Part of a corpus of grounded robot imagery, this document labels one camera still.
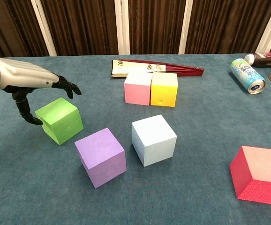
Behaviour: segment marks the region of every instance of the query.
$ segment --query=table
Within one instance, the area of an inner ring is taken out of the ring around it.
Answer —
[[[271,148],[271,68],[257,68],[266,89],[248,94],[229,72],[244,54],[18,57],[76,83],[81,96],[35,90],[31,111],[65,98],[79,108],[84,130],[59,146],[21,118],[0,90],[0,225],[206,224],[268,225],[271,205],[236,198],[229,165],[242,145]],[[111,60],[143,59],[203,67],[179,77],[176,106],[125,104],[124,79]],[[177,134],[173,158],[143,167],[131,122],[162,114]],[[74,142],[109,128],[126,151],[127,172],[95,189]]]

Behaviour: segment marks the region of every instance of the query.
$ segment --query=blue can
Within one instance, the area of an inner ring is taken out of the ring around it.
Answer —
[[[232,61],[230,70],[250,94],[257,94],[264,90],[265,79],[253,69],[244,59]]]

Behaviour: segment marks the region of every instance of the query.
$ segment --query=foam cube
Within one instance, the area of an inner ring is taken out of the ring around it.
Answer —
[[[124,82],[125,102],[149,105],[151,80],[152,73],[129,73]]]
[[[177,74],[152,73],[151,105],[174,107],[177,96]]]
[[[76,106],[63,98],[35,111],[43,122],[44,131],[59,145],[83,130],[83,123]]]
[[[240,147],[230,170],[238,199],[271,204],[271,149]]]
[[[131,123],[132,144],[143,164],[171,158],[177,136],[162,115]]]
[[[95,188],[126,171],[125,151],[108,128],[75,142]]]

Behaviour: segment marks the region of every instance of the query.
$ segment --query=can lid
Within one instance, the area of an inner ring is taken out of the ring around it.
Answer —
[[[260,79],[260,80],[253,81],[248,87],[248,92],[253,95],[260,93],[264,90],[265,86],[266,86],[265,80]]]
[[[253,54],[248,54],[245,56],[244,60],[249,64],[252,65],[254,63],[254,55]]]

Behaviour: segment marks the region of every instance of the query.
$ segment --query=robotic hand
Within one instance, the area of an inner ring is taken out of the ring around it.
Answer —
[[[63,76],[56,75],[32,63],[0,58],[0,89],[12,93],[22,117],[29,123],[42,125],[42,121],[30,113],[27,94],[38,88],[59,88],[67,92],[70,99],[79,88]]]

